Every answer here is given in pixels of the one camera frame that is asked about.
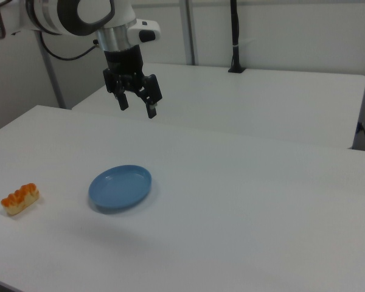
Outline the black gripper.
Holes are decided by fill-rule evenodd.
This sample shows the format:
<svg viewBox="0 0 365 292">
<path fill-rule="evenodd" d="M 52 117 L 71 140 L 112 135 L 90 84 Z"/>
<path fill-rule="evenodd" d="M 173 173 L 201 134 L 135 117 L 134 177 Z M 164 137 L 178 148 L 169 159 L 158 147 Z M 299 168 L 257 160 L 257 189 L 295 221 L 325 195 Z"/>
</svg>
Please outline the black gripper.
<svg viewBox="0 0 365 292">
<path fill-rule="evenodd" d="M 125 90 L 137 92 L 136 95 L 145 103 L 148 118 L 154 118 L 162 93 L 156 76 L 144 76 L 142 72 L 140 46 L 116 52 L 104 51 L 104 54 L 108 64 L 108 68 L 103 71 L 106 90 L 114 94 L 120 109 L 125 111 L 128 108 Z"/>
</svg>

